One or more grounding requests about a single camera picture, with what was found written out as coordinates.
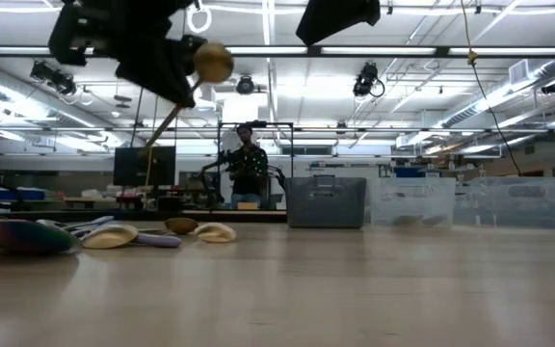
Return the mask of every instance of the transparent container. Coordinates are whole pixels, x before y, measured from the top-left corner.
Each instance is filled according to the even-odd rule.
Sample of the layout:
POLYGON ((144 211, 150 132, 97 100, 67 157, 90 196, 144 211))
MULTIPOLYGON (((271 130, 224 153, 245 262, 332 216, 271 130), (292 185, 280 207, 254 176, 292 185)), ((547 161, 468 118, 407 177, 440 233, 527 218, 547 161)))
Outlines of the transparent container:
POLYGON ((458 187, 454 223, 555 231, 555 177, 480 177, 458 187))
POLYGON ((288 226, 361 228, 366 188, 365 178, 287 178, 288 226))
POLYGON ((378 178, 370 184, 372 224, 451 227, 455 178, 378 178))

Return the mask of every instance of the cloth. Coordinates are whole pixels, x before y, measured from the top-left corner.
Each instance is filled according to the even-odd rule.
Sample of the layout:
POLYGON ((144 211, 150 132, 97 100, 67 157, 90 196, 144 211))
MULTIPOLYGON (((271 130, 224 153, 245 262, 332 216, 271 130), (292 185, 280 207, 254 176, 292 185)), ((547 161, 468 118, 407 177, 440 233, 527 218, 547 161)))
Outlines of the cloth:
POLYGON ((260 195, 260 177, 266 177, 268 171, 267 153, 260 147, 254 146, 245 152, 243 148, 234 153, 234 162, 228 169, 233 173, 243 171, 243 175, 234 179, 232 194, 260 195))
POLYGON ((239 202, 256 202, 260 205, 261 198, 257 194, 233 194, 230 197, 230 208, 237 209, 239 202))

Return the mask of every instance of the wooden stick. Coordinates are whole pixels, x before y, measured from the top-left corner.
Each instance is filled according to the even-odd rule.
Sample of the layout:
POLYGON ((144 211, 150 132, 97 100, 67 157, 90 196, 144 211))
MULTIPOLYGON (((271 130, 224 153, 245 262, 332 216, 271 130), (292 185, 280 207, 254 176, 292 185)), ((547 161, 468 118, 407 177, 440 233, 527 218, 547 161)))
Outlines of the wooden stick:
MULTIPOLYGON (((200 83, 202 83, 202 80, 198 80, 197 83, 194 85, 194 87, 192 87, 192 93, 198 88, 198 86, 200 86, 200 83)), ((179 105, 174 106, 174 108, 166 117, 166 119, 162 122, 162 124, 160 124, 160 126, 158 126, 157 130, 155 130, 155 133, 153 133, 153 136, 151 136, 149 141, 146 142, 145 149, 142 151, 142 153, 146 153, 147 150, 151 146, 153 146, 153 144, 155 144, 155 142, 160 138, 160 136, 162 136, 162 133, 164 132, 164 130, 166 130, 166 128, 168 128, 169 125, 171 125, 172 121, 179 115, 179 112, 181 111, 181 109, 182 107, 179 105)))

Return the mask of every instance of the stage light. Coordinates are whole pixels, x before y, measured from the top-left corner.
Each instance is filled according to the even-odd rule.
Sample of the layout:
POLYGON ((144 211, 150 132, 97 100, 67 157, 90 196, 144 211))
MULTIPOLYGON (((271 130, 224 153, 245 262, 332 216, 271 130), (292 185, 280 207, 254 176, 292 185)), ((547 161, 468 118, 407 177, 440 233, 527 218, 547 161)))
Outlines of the stage light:
POLYGON ((241 95, 250 95, 254 93, 254 82, 251 80, 251 76, 241 76, 239 83, 237 83, 236 91, 241 95))
POLYGON ((365 63, 361 73, 357 76, 357 81, 353 87, 353 94, 355 97, 365 97, 367 95, 381 97, 384 95, 384 84, 378 79, 376 63, 365 63), (379 94, 372 93, 376 83, 379 83, 381 87, 383 87, 383 91, 379 94))

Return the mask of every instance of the gray storage box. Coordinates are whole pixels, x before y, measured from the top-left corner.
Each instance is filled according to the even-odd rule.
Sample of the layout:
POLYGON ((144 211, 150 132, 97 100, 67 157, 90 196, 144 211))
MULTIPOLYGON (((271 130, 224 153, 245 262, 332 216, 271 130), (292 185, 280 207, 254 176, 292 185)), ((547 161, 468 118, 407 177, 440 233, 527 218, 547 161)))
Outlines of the gray storage box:
POLYGON ((366 189, 365 178, 287 178, 288 226, 361 228, 366 189))

